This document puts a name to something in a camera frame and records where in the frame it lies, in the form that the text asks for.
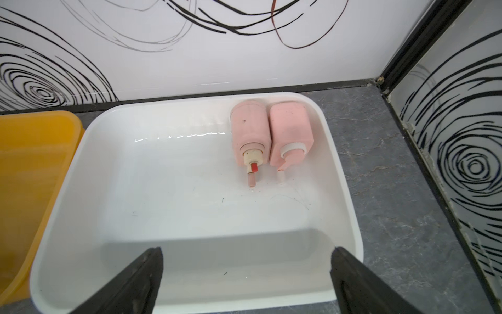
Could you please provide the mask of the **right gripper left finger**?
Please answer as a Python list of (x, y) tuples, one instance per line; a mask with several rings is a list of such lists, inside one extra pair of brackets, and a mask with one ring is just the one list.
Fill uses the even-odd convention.
[(149, 248), (72, 313), (152, 313), (162, 276), (162, 250)]

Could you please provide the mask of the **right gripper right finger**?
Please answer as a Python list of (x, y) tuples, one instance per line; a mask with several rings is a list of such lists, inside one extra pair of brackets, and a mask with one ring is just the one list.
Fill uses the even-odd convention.
[(341, 313), (420, 313), (343, 247), (332, 252), (330, 276)]

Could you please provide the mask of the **white plastic storage box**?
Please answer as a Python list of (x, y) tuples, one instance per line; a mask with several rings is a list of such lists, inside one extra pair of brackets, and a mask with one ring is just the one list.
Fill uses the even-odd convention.
[(248, 96), (121, 105), (98, 116), (74, 155), (30, 275), (41, 313), (69, 313), (144, 251), (159, 247), (155, 313), (211, 313), (335, 299), (331, 255), (363, 259), (341, 161), (321, 108), (302, 103), (315, 143), (279, 181), (254, 188), (231, 146), (231, 110)]

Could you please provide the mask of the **pink sharpener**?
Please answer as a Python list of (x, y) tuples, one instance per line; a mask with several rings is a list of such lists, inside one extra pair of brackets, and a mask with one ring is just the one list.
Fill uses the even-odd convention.
[(246, 169), (248, 186), (254, 188), (257, 172), (269, 162), (271, 154), (267, 108), (256, 100), (241, 102), (232, 109), (230, 122), (236, 162)]
[(279, 183), (286, 170), (301, 164), (315, 140), (306, 107), (299, 102), (282, 102), (269, 110), (272, 146), (269, 163), (277, 169)]

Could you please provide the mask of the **yellow plastic storage box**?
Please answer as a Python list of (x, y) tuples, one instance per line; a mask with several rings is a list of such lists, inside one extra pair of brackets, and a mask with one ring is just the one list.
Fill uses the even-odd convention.
[(68, 111), (1, 116), (1, 305), (30, 297), (30, 271), (84, 134)]

